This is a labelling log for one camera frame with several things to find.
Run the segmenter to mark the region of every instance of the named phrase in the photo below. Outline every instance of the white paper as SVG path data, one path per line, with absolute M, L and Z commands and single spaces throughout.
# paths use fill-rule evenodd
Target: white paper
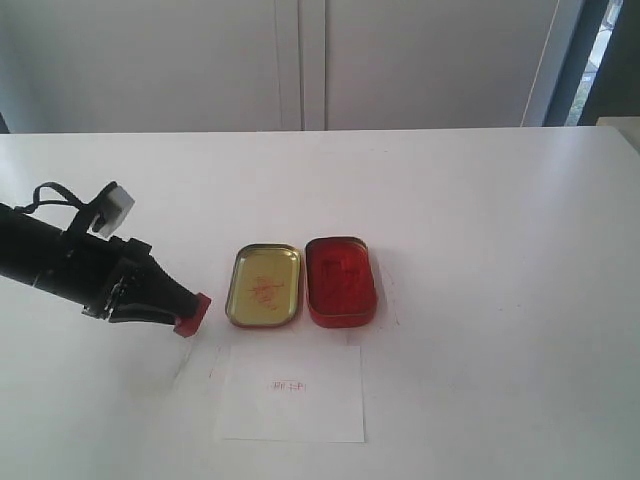
M 364 442 L 360 347 L 231 348 L 216 436 Z

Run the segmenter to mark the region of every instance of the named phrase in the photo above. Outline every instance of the white table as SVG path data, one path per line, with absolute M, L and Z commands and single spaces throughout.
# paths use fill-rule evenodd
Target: white table
M 0 137 L 4 203 L 111 179 L 137 200 L 116 234 L 215 303 L 184 340 L 0 279 L 1 478 L 638 478 L 640 157 L 615 130 Z M 375 257 L 373 323 L 227 322 L 240 247 L 341 234 Z M 278 342 L 361 346 L 366 444 L 214 438 L 230 346 Z

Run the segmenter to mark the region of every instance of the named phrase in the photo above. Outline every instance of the red tin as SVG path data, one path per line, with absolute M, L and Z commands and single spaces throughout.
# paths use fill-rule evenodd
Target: red tin
M 305 254 L 311 318 L 326 328 L 369 323 L 378 297 L 364 242 L 355 237 L 316 238 Z

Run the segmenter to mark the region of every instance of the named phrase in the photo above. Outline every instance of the white cabinet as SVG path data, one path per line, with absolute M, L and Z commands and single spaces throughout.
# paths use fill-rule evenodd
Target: white cabinet
M 53 131 L 540 124 L 582 0 L 4 0 Z

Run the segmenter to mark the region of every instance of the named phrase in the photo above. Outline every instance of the gold tin lid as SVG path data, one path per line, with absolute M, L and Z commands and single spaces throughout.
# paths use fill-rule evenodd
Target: gold tin lid
M 302 260 L 289 245 L 254 244 L 238 252 L 226 314 L 239 327 L 278 327 L 298 310 Z

